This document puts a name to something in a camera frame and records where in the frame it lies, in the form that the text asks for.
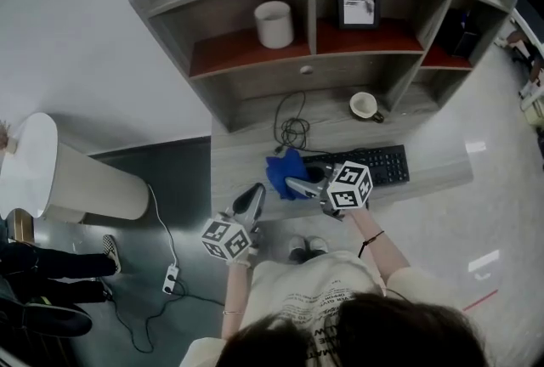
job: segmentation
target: person's right arm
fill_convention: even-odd
[[[371,213],[365,208],[352,210],[348,215],[353,218],[355,225],[363,234],[365,240],[369,240],[382,231],[380,226],[374,222]],[[376,240],[370,243],[370,248],[377,269],[387,284],[389,277],[401,268],[409,268],[410,264],[402,252],[394,245],[386,233],[378,235]]]

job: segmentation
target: white cup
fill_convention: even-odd
[[[377,101],[374,95],[368,92],[358,92],[349,101],[349,108],[361,119],[372,119],[383,122],[383,115],[377,111]]]
[[[283,2],[266,2],[255,8],[258,40],[266,48],[284,48],[294,39],[291,8]]]

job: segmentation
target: bracelet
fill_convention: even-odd
[[[246,266],[247,268],[250,268],[252,264],[248,262],[247,260],[238,260],[234,259],[230,262],[227,262],[227,266],[230,266],[231,264],[241,264],[242,266]]]
[[[385,231],[382,230],[382,231],[380,231],[378,234],[376,234],[374,237],[371,237],[369,240],[365,240],[365,241],[363,242],[363,246],[360,248],[359,255],[358,255],[357,257],[360,258],[361,254],[363,253],[363,250],[365,249],[365,246],[370,245],[370,243],[372,243],[375,239],[378,238],[378,236],[379,236],[380,234],[383,234],[384,232],[385,232]]]

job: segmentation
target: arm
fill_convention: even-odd
[[[353,210],[348,214],[353,218],[355,225],[365,239],[368,240],[382,231],[380,226],[374,222],[368,210],[361,208]],[[400,268],[410,267],[408,260],[406,260],[402,252],[399,251],[399,248],[394,245],[385,233],[380,234],[368,247],[371,250],[377,269],[386,284],[389,277],[395,271]]]
[[[241,320],[244,317],[247,305],[248,266],[239,263],[229,265],[229,278],[227,280],[227,295],[224,301],[224,311],[237,313],[224,314],[221,338],[228,340],[240,329]]]

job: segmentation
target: black pants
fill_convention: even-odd
[[[312,258],[316,258],[320,255],[326,254],[325,251],[310,251],[309,249],[295,249],[289,254],[289,259],[296,264],[306,263]]]
[[[64,283],[53,279],[93,278],[116,272],[115,262],[104,254],[69,254],[21,243],[7,248],[0,255],[3,274],[23,303],[37,296],[44,296],[51,303],[104,302],[104,286],[99,281]],[[19,268],[18,263],[25,264],[22,271],[14,270]]]

